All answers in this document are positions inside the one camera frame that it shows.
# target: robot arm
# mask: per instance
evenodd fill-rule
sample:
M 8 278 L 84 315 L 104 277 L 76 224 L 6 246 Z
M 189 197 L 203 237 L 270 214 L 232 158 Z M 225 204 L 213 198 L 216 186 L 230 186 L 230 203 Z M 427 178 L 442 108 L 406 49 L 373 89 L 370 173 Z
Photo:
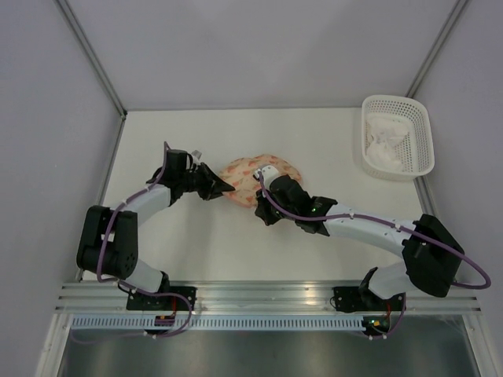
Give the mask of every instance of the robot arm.
M 257 170 L 255 178 L 263 180 L 268 196 L 262 190 L 256 194 L 259 205 L 255 214 L 266 225 L 288 218 L 306 232 L 360 240 L 402 258 L 394 265 L 369 271 L 358 289 L 362 301 L 378 302 L 416 289 L 435 297 L 447 295 L 461 260 L 420 237 L 425 235 L 461 254 L 464 252 L 434 216 L 423 214 L 419 221 L 384 218 L 357 211 L 334 199 L 311 197 L 297 181 L 288 175 L 280 176 L 272 166 Z
M 106 229 L 112 214 L 119 208 L 112 225 L 113 238 L 106 240 L 101 272 L 143 291 L 170 291 L 168 275 L 138 257 L 138 227 L 173 205 L 184 192 L 197 192 L 201 199 L 210 200 L 222 196 L 223 192 L 233 191 L 234 187 L 201 163 L 199 152 L 189 154 L 169 149 L 166 153 L 165 169 L 158 169 L 147 181 L 155 184 L 147 186 L 145 193 L 134 194 L 126 205 L 93 206 L 87 211 L 77 254 L 77 265 L 81 269 L 97 273 Z

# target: white cloth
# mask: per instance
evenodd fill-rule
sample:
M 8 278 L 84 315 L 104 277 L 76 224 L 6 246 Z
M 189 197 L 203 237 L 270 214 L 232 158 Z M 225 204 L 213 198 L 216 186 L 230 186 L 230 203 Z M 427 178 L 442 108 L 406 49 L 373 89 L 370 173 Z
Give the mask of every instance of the white cloth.
M 392 171 L 403 171 L 402 161 L 394 148 L 409 134 L 407 125 L 390 116 L 372 115 L 369 120 L 369 142 L 367 156 L 377 167 Z

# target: gray wall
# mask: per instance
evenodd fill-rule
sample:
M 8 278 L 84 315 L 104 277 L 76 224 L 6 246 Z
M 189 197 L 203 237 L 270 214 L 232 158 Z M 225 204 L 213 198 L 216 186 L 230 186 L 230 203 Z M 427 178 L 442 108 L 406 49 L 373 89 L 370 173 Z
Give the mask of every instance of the gray wall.
M 71 0 L 126 108 L 403 95 L 454 0 Z
M 448 228 L 493 279 L 479 298 L 503 355 L 503 2 L 470 4 L 417 99 L 430 114 L 428 176 Z M 475 274 L 466 276 L 480 281 Z
M 50 0 L 0 12 L 0 375 L 32 376 L 119 116 Z

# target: white plastic basket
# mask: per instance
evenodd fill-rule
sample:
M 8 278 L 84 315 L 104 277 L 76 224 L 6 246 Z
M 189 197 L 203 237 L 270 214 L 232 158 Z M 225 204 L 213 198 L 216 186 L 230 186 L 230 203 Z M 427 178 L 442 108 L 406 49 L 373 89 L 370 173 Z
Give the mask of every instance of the white plastic basket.
M 383 114 L 396 117 L 410 126 L 409 134 L 395 147 L 395 153 L 402 161 L 403 171 L 386 170 L 375 166 L 367 157 L 369 138 L 369 114 Z M 410 181 L 428 174 L 435 165 L 430 120 L 426 107 L 405 97 L 376 95 L 367 97 L 362 105 L 362 166 L 363 170 L 380 179 Z

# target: purple cable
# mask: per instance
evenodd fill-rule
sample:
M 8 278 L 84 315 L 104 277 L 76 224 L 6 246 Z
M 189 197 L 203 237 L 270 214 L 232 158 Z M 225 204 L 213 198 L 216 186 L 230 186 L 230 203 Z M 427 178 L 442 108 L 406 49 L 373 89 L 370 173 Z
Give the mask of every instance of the purple cable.
M 388 331 L 386 334 L 382 334 L 382 335 L 372 335 L 372 339 L 383 339 L 384 336 L 388 337 L 390 335 L 393 335 L 393 333 L 396 331 L 396 329 L 398 328 L 398 326 L 400 326 L 402 320 L 403 320 L 403 315 L 406 313 L 406 294 L 404 293 L 403 294 L 403 302 L 402 302 L 402 311 L 400 312 L 400 315 L 398 316 L 398 319 L 396 321 L 396 324 L 393 326 L 393 328 Z
M 104 283 L 106 281 L 115 281 L 116 280 L 113 277 L 109 277 L 109 278 L 103 279 L 103 277 L 101 277 L 101 272 L 102 272 L 102 269 L 103 269 L 103 261 L 105 260 L 105 251 L 106 251 L 106 248 L 107 248 L 108 238 L 110 237 L 110 233 L 112 233 L 113 223 L 115 222 L 117 215 L 119 214 L 119 212 L 127 204 L 129 204 L 133 200 L 137 199 L 139 196 L 142 196 L 146 192 L 149 192 L 155 185 L 157 185 L 157 182 L 159 182 L 159 180 L 161 179 L 161 177 L 164 174 L 164 170 L 166 169 L 166 165 L 167 165 L 167 151 L 170 150 L 170 149 L 171 149 L 170 146 L 165 141 L 164 142 L 164 161 L 163 161 L 163 167 L 161 167 L 161 170 L 160 170 L 159 174 L 157 174 L 156 180 L 154 182 L 152 182 L 150 185 L 148 185 L 146 188 L 144 188 L 144 189 L 136 192 L 135 194 L 131 195 L 124 202 L 122 202 L 121 204 L 119 204 L 119 206 L 117 206 L 117 208 L 113 211 L 112 216 L 110 217 L 110 221 L 108 222 L 107 229 L 105 230 L 105 234 L 104 234 L 104 237 L 103 237 L 103 242 L 101 243 L 100 256 L 98 257 L 98 260 L 97 260 L 96 276 L 97 276 L 97 281 L 99 281 L 100 283 Z
M 90 345 L 93 345 L 93 344 L 98 344 L 98 343 L 101 343 L 101 342 L 107 342 L 108 340 L 114 340 L 114 339 L 122 339 L 122 338 L 133 338 L 135 336 L 143 336 L 143 332 L 124 332 L 122 334 L 118 334 L 118 335 L 111 335 L 109 337 L 107 337 L 106 339 L 96 339 L 96 340 L 81 340 L 81 339 L 77 339 L 74 335 L 74 331 L 75 330 L 70 330 L 70 339 L 77 343 L 77 344 L 81 344 L 83 346 L 90 346 Z
M 105 251 L 106 251 L 106 246 L 107 246 L 108 238 L 110 237 L 110 233 L 112 232 L 113 223 L 114 223 L 114 221 L 115 221 L 115 219 L 117 217 L 117 214 L 127 204 L 129 204 L 133 200 L 137 199 L 139 196 L 141 196 L 141 195 L 149 192 L 155 185 L 157 185 L 157 182 L 159 182 L 159 180 L 163 176 L 164 171 L 166 170 L 167 151 L 170 150 L 170 149 L 171 149 L 170 146 L 165 141 L 164 142 L 164 161 L 163 161 L 163 166 L 161 167 L 161 170 L 160 170 L 159 174 L 157 174 L 156 180 L 153 183 L 151 183 L 149 186 L 147 186 L 147 188 L 144 188 L 144 189 L 136 192 L 135 194 L 131 195 L 129 198 L 127 198 L 125 200 L 125 202 L 122 202 L 121 204 L 119 204 L 119 206 L 117 206 L 117 208 L 113 211 L 112 216 L 110 217 L 110 221 L 108 222 L 107 228 L 105 230 L 105 234 L 104 234 L 104 237 L 103 237 L 103 243 L 101 244 L 100 255 L 99 255 L 99 258 L 98 258 L 98 262 L 97 262 L 96 275 L 97 275 L 97 280 L 100 283 L 104 283 L 104 282 L 107 282 L 107 281 L 115 281 L 116 280 L 116 278 L 113 278 L 113 277 L 112 278 L 103 279 L 101 277 L 101 273 L 102 273 L 102 269 L 103 269 L 103 261 L 105 259 Z M 175 297 L 175 298 L 180 298 L 187 305 L 187 309 L 189 311 L 189 315 L 187 316 L 187 319 L 182 324 L 182 326 L 180 326 L 180 328 L 177 328 L 173 332 L 168 332 L 167 334 L 158 335 L 157 338 L 170 338 L 171 336 L 178 335 L 181 332 L 183 332 L 185 330 L 185 328 L 189 325 L 190 319 L 192 318 L 192 306 L 190 305 L 190 301 L 187 298 L 185 298 L 184 296 L 179 295 L 178 293 L 169 293 L 169 292 L 167 292 L 167 293 L 152 293 L 152 292 L 147 292 L 147 291 L 144 291 L 144 290 L 142 290 L 140 288 L 136 288 L 136 287 L 132 286 L 131 284 L 129 284 L 126 281 L 123 281 L 123 280 L 120 280 L 119 284 L 122 284 L 125 287 L 128 287 L 130 289 L 136 290 L 137 292 L 139 292 L 139 293 L 141 293 L 143 295 L 150 296 L 150 297 Z M 75 336 L 70 331 L 70 339 L 72 341 L 78 343 L 78 344 L 89 345 L 89 344 L 96 344 L 96 343 L 99 343 L 99 342 L 103 342 L 104 340 L 106 341 L 106 340 L 112 340 L 112 339 L 129 338 L 129 337 L 139 336 L 139 335 L 143 335 L 143 334 L 144 333 L 130 333 L 130 332 L 128 332 L 128 333 L 124 333 L 124 334 L 120 334 L 120 335 L 115 335 L 115 336 L 112 336 L 112 337 L 109 337 L 109 338 L 106 338 L 106 339 L 83 341 L 83 340 L 76 339 Z
M 386 226 L 389 226 L 391 228 L 394 228 L 396 226 L 396 224 L 394 222 L 383 220 L 382 218 L 375 218 L 373 216 L 368 216 L 367 214 L 332 214 L 332 215 L 329 215 L 329 216 L 318 216 L 316 218 L 307 218 L 305 216 L 298 216 L 296 214 L 292 214 L 292 213 L 288 212 L 287 210 L 285 210 L 284 208 L 282 208 L 279 204 L 277 204 L 273 200 L 273 198 L 271 198 L 270 194 L 267 192 L 266 186 L 264 185 L 264 177 L 262 176 L 262 172 L 261 171 L 259 171 L 259 180 L 260 180 L 260 187 L 262 188 L 262 193 L 267 198 L 267 200 L 269 200 L 269 202 L 272 204 L 272 206 L 274 208 L 276 208 L 277 210 L 279 210 L 282 214 L 284 214 L 284 215 L 286 215 L 286 216 L 288 216 L 290 218 L 293 218 L 294 220 L 300 220 L 300 221 L 326 221 L 326 220 L 334 220 L 334 219 L 337 219 L 337 218 L 361 218 L 361 219 L 364 219 L 364 220 L 369 220 L 369 221 L 377 222 L 379 224 L 386 225 Z M 459 251 L 457 251 L 453 247 L 451 247 L 449 245 L 445 245 L 444 243 L 442 243 L 442 242 L 440 242 L 438 240 L 435 240 L 435 239 L 433 239 L 431 237 L 425 236 L 424 234 L 421 234 L 419 232 L 416 232 L 415 230 L 406 228 L 405 226 L 400 226 L 400 228 L 397 229 L 397 230 L 398 231 L 399 230 L 403 230 L 404 232 L 409 233 L 409 234 L 411 234 L 411 235 L 413 235 L 413 236 L 415 236 L 415 237 L 417 237 L 417 238 L 419 238 L 419 239 L 421 239 L 421 240 L 423 240 L 425 242 L 431 243 L 431 244 L 433 244 L 433 245 L 435 245 L 437 247 L 441 247 L 445 251 L 449 251 L 451 254 L 456 255 L 462 261 L 467 262 L 485 280 L 485 283 L 480 284 L 480 285 L 471 285 L 471 284 L 454 282 L 453 286 L 455 286 L 455 287 L 461 287 L 461 288 L 467 288 L 467 289 L 486 289 L 486 288 L 490 287 L 490 285 L 491 285 L 490 277 L 482 269 L 482 267 L 480 267 L 479 265 L 477 265 L 473 260 L 471 260 L 466 255 L 463 255 L 462 253 L 460 253 Z
M 143 295 L 147 295 L 147 296 L 151 296 L 151 297 L 175 297 L 175 298 L 180 298 L 187 305 L 187 308 L 189 310 L 189 315 L 187 316 L 187 319 L 184 321 L 184 323 L 182 324 L 182 326 L 180 326 L 179 328 L 177 328 L 173 332 L 168 332 L 166 334 L 157 335 L 156 338 L 170 338 L 172 336 L 180 334 L 181 332 L 183 332 L 185 330 L 185 328 L 187 326 L 189 326 L 190 319 L 192 318 L 192 308 L 191 308 L 191 305 L 190 305 L 190 301 L 186 297 L 184 297 L 182 295 L 179 295 L 178 293 L 169 293 L 169 292 L 168 293 L 151 293 L 151 292 L 147 292 L 147 291 L 144 291 L 144 290 L 142 290 L 140 288 L 135 288 L 131 284 L 126 283 L 125 281 L 120 281 L 119 284 L 122 284 L 123 286 L 128 287 L 130 289 L 136 289 L 137 292 L 140 292 Z M 122 339 L 122 338 L 134 338 L 134 337 L 137 337 L 137 336 L 143 336 L 144 334 L 145 334 L 144 332 L 125 332 L 125 333 L 118 334 L 118 335 L 111 335 L 111 336 L 109 336 L 107 338 L 104 338 L 104 339 L 80 340 L 80 339 L 77 339 L 74 336 L 73 331 L 70 331 L 70 335 L 69 336 L 70 336 L 70 339 L 73 342 L 78 343 L 78 344 L 82 344 L 84 346 L 88 346 L 88 345 L 98 344 L 100 342 L 107 342 L 109 340 Z

